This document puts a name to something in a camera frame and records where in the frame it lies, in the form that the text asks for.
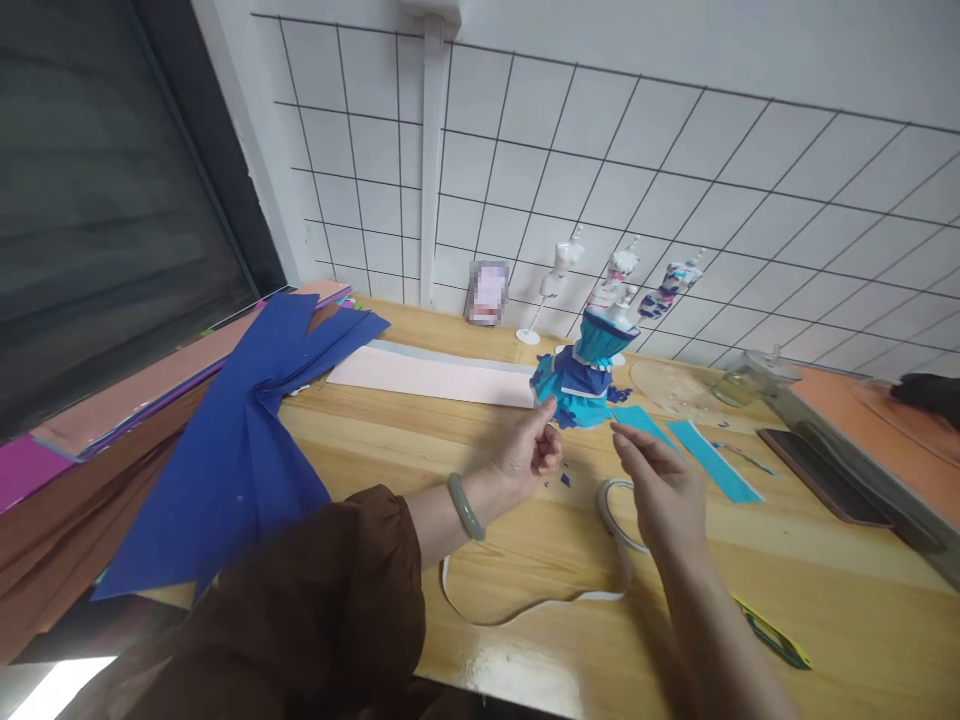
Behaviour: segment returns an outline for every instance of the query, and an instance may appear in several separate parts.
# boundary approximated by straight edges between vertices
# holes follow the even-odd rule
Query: orange surface
[[[867,408],[853,394],[861,381],[800,368],[793,390],[848,440],[869,455],[954,528],[960,529],[960,469],[914,442]]]

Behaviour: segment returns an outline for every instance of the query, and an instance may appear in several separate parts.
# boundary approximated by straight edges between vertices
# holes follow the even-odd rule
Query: left hand
[[[556,411],[556,398],[548,398],[524,415],[494,452],[490,471],[519,501],[532,496],[538,478],[555,471],[563,460],[560,433],[549,424]]]

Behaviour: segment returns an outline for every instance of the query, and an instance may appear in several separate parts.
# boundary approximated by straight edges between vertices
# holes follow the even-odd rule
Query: brown sleeve
[[[172,638],[118,659],[64,717],[336,717],[402,690],[425,626],[413,521],[377,486],[223,570]]]

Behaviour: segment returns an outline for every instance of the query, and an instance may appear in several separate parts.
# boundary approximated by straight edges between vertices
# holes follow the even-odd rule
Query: blue foam sheet
[[[637,430],[643,430],[645,433],[650,433],[669,444],[674,450],[677,449],[677,446],[667,437],[667,434],[660,429],[660,426],[650,417],[647,411],[639,405],[610,408],[610,412],[613,413],[618,423],[623,423],[624,425],[635,427]]]
[[[700,434],[693,423],[689,421],[667,423],[667,427],[733,502],[764,502],[763,496],[733,469],[733,466]]]
[[[316,295],[267,303],[217,375],[117,551],[94,599],[197,582],[330,502],[277,418],[283,396],[389,327],[341,308],[307,329]]]

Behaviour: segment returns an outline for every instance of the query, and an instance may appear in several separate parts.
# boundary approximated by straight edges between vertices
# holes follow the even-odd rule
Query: hand
[[[494,452],[489,469],[518,501],[533,495],[538,478],[556,470],[563,460],[560,433],[549,424],[556,411],[556,398],[548,398],[527,412]]]
[[[707,556],[703,474],[653,435],[611,423],[613,447],[633,478],[640,535],[654,555],[678,560]]]

